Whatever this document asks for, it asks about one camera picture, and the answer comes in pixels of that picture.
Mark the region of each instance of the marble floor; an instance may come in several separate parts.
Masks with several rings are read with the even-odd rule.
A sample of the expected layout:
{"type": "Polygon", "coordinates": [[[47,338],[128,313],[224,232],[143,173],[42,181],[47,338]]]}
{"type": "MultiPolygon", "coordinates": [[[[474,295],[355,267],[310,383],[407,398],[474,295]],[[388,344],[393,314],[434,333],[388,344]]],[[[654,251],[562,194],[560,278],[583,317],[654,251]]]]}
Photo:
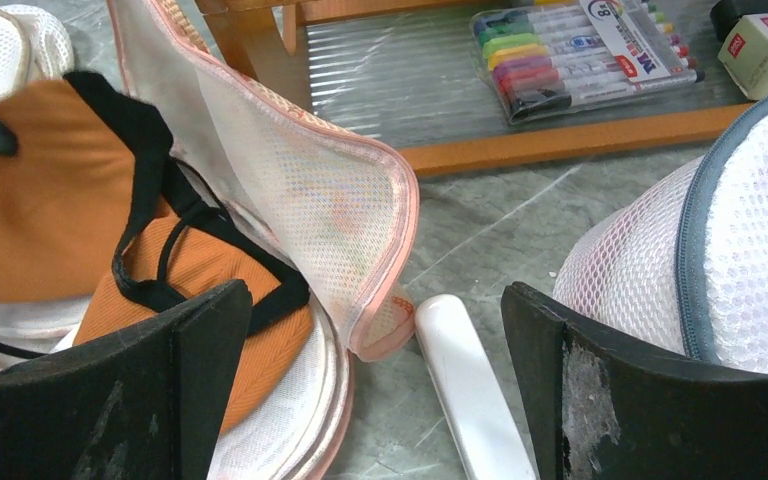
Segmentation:
{"type": "MultiPolygon", "coordinates": [[[[179,1],[209,39],[192,0],[179,1]]],[[[0,5],[8,3],[18,2],[0,0],[0,5]]],[[[23,0],[23,3],[41,6],[58,16],[72,36],[78,64],[102,72],[113,83],[118,82],[105,2],[23,0]]],[[[465,23],[456,25],[453,18],[466,22],[470,14],[466,10],[455,10],[402,15],[377,20],[385,22],[378,26],[356,22],[344,26],[343,33],[380,29],[382,33],[373,36],[364,47],[364,59],[368,60],[377,55],[376,52],[380,53],[379,50],[394,45],[393,42],[396,46],[392,48],[399,46],[400,25],[424,22],[461,28],[465,23]]],[[[706,21],[698,17],[688,16],[687,22],[706,21]]],[[[332,27],[321,26],[311,31],[313,55],[328,48],[329,28],[332,27]]],[[[463,36],[457,39],[452,42],[462,41],[463,36]]],[[[470,73],[468,55],[460,50],[450,53],[455,57],[449,58],[460,58],[452,61],[451,68],[470,73]]],[[[348,105],[363,93],[360,87],[345,82],[334,87],[333,83],[323,80],[328,78],[325,63],[317,65],[312,79],[317,113],[397,147],[434,139],[464,138],[475,135],[476,129],[492,133],[508,128],[499,119],[498,106],[492,102],[489,90],[477,77],[473,78],[474,75],[447,78],[439,74],[442,78],[435,83],[436,88],[417,87],[416,91],[405,94],[424,95],[432,103],[445,103],[448,99],[450,110],[460,115],[453,120],[454,117],[441,111],[426,109],[414,114],[413,123],[406,126],[393,120],[396,114],[388,109],[395,107],[383,104],[374,118],[357,112],[352,114],[348,105]],[[467,95],[469,98],[461,103],[452,101],[456,96],[454,92],[465,89],[472,89],[474,96],[467,95]],[[487,109],[494,113],[481,113],[487,109]]],[[[725,95],[734,94],[727,86],[720,88],[726,91],[725,95]]],[[[374,92],[395,95],[380,90],[374,92]]],[[[524,281],[551,292],[556,272],[582,234],[680,165],[703,154],[706,148],[707,144],[686,145],[421,180],[419,235],[403,274],[403,283],[417,300],[440,293],[454,294],[464,300],[526,439],[525,416],[502,330],[499,301],[504,287],[514,281],[524,281]]],[[[385,361],[357,367],[353,421],[326,478],[465,478],[416,342],[412,341],[385,361]]]]}

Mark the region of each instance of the gray tile floor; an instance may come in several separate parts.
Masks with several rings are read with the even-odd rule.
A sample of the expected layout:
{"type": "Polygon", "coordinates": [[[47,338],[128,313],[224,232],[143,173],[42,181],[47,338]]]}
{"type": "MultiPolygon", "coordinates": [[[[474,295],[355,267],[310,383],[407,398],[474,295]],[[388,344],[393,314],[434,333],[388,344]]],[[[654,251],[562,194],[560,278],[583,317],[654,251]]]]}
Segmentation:
{"type": "MultiPolygon", "coordinates": [[[[209,38],[192,0],[179,1],[209,38]]],[[[17,2],[0,0],[0,5],[17,2]]],[[[103,1],[24,3],[41,6],[60,18],[72,36],[80,66],[98,70],[112,83],[119,83],[110,20],[103,1]]],[[[693,3],[706,5],[696,13],[681,13],[679,21],[694,29],[704,28],[710,2],[693,3]]],[[[464,7],[317,27],[311,31],[317,113],[394,146],[510,131],[489,90],[471,72],[461,29],[475,11],[464,7]],[[421,27],[436,29],[437,45],[441,45],[442,38],[442,45],[448,46],[433,52],[437,55],[434,81],[423,84],[420,78],[415,87],[403,91],[388,91],[383,83],[376,85],[376,81],[386,79],[370,76],[365,65],[383,62],[379,69],[388,65],[392,68],[393,64],[387,62],[393,60],[388,58],[398,56],[400,51],[411,51],[414,58],[429,54],[423,53],[425,43],[416,39],[421,27]],[[348,67],[342,76],[335,76],[333,60],[325,60],[336,48],[335,36],[354,38],[357,47],[354,53],[343,55],[348,67]],[[367,83],[364,87],[362,82],[352,80],[357,78],[366,78],[374,86],[367,83]],[[423,99],[424,106],[411,111],[408,107],[415,105],[417,98],[423,99]],[[370,99],[387,101],[370,104],[370,99]],[[357,109],[359,100],[367,102],[366,108],[357,109]]],[[[710,39],[695,41],[710,44],[710,39]]],[[[707,48],[707,60],[712,63],[712,49],[702,47],[697,49],[707,48]]],[[[705,96],[704,102],[736,100],[733,87],[722,78],[710,85],[713,100],[705,96]]],[[[667,109],[684,108],[679,99],[666,105],[667,109]]],[[[703,154],[706,147],[688,145],[579,158],[421,181],[419,236],[403,282],[418,300],[450,293],[465,301],[523,432],[527,432],[525,416],[499,311],[504,287],[524,281],[550,292],[554,275],[582,234],[680,165],[703,154]]],[[[354,418],[328,478],[465,478],[415,342],[385,361],[359,364],[357,375],[354,418]]]]}

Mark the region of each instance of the plastic packaging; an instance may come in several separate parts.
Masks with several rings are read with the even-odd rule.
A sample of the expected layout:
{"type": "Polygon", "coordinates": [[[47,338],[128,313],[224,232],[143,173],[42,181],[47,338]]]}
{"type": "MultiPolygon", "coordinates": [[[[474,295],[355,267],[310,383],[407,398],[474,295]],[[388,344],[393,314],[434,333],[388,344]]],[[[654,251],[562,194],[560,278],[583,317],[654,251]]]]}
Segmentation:
{"type": "Polygon", "coordinates": [[[475,15],[470,27],[479,76],[511,123],[640,101],[704,79],[654,2],[495,10],[475,15]]]}

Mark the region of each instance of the orange fabric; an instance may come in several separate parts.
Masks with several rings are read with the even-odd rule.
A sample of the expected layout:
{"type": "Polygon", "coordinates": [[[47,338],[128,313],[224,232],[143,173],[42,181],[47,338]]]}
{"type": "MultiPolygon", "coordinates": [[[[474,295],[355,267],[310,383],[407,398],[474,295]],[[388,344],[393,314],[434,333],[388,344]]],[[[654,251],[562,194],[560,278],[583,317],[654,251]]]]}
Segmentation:
{"type": "Polygon", "coordinates": [[[125,229],[134,156],[64,81],[0,102],[0,303],[92,293],[125,229]]]}
{"type": "MultiPolygon", "coordinates": [[[[156,278],[160,252],[177,222],[174,214],[154,220],[129,247],[124,262],[132,278],[137,281],[156,278]]],[[[246,281],[252,299],[257,303],[279,285],[268,270],[244,252],[193,228],[185,229],[178,237],[169,263],[169,284],[187,298],[227,280],[240,278],[246,281]]],[[[107,272],[93,295],[75,345],[153,315],[150,309],[122,297],[112,273],[107,272]]],[[[310,308],[305,307],[246,340],[222,421],[222,432],[238,424],[266,400],[298,357],[312,331],[310,308]]]]}

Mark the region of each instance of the wooden frame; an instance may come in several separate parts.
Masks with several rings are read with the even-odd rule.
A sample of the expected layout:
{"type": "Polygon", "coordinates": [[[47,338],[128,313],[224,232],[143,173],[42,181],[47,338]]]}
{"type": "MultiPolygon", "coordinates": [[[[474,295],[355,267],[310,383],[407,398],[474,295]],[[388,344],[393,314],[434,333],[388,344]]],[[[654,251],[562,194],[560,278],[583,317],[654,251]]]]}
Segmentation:
{"type": "MultiPolygon", "coordinates": [[[[225,61],[311,109],[308,25],[480,0],[195,0],[225,61]],[[272,15],[282,7],[283,39],[272,15]]],[[[417,175],[568,159],[717,138],[751,104],[402,149],[417,175]]]]}

